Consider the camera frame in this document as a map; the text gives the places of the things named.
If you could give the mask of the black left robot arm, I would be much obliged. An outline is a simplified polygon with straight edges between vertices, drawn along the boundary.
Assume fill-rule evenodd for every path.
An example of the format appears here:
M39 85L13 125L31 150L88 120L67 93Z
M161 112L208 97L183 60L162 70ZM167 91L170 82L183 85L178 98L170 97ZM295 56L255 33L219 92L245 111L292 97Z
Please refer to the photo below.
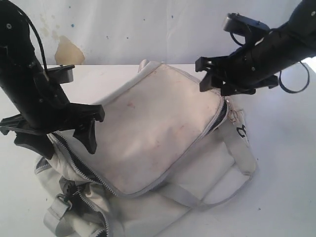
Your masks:
M26 13L8 0L0 3L0 86L18 110L4 118L0 131L16 134L15 145L32 150L46 159L54 155L48 135L73 130L90 154L97 149L95 123L102 122L101 105L69 101L61 87L73 81L73 65L48 68L39 60L30 39L36 29Z

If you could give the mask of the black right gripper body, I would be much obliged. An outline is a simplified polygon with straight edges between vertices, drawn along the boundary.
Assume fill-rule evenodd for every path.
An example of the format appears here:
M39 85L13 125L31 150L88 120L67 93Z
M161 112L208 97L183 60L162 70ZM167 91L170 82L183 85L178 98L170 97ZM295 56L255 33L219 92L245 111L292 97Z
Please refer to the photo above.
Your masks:
M229 79L237 86L252 86L302 60L304 45L297 38L272 31L263 40L229 60Z

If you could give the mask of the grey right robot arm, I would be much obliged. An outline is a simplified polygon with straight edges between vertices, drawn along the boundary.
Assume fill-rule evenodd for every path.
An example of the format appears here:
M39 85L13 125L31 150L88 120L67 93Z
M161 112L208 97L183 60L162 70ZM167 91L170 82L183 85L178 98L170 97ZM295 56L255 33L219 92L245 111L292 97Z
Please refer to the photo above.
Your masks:
M224 31L244 37L245 42L228 56L200 57L195 71L205 71L199 84L201 92L219 89L222 96L253 95L259 88L280 86L287 93L294 91L281 82L284 69L316 55L316 2L303 0L289 20L278 28L242 16L227 14Z

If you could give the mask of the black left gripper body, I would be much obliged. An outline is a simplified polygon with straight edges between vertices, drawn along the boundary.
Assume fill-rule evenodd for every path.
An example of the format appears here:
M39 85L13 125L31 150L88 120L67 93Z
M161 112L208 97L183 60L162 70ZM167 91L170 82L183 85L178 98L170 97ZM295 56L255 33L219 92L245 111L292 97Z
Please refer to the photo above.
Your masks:
M51 133L67 124L70 101L37 59L26 65L2 60L0 87L19 111L1 120L3 133Z

